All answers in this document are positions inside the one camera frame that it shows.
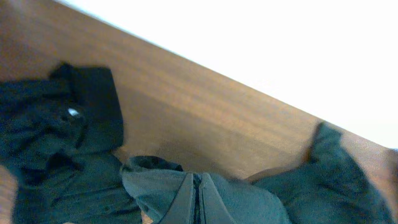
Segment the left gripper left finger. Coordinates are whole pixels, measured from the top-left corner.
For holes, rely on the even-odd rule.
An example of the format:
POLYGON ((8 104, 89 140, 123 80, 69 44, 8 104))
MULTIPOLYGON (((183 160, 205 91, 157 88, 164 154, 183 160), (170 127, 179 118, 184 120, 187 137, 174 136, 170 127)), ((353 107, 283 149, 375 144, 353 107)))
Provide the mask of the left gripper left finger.
POLYGON ((195 186, 193 174, 187 174, 159 224, 193 224, 195 216, 195 186))

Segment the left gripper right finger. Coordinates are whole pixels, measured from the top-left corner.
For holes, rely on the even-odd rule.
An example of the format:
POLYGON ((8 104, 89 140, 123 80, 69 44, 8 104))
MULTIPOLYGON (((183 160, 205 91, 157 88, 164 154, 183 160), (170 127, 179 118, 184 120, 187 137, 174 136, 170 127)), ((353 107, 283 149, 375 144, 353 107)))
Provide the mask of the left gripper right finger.
POLYGON ((236 224, 208 173, 202 175, 199 192, 201 223, 236 224))

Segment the dark green t-shirt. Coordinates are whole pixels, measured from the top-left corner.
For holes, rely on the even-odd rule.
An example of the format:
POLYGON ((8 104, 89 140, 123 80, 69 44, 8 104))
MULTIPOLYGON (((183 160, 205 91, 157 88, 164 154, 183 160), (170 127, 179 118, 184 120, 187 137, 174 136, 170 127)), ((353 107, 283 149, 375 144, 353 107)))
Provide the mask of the dark green t-shirt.
MULTIPOLYGON (((208 174, 236 223, 392 223, 386 200, 341 138, 339 131, 319 124, 306 163, 252 183, 208 174)), ((195 186, 194 223, 201 223, 204 173, 185 172, 152 156, 132 157, 121 168, 124 188, 154 223, 165 216, 187 174, 193 174, 195 186)))

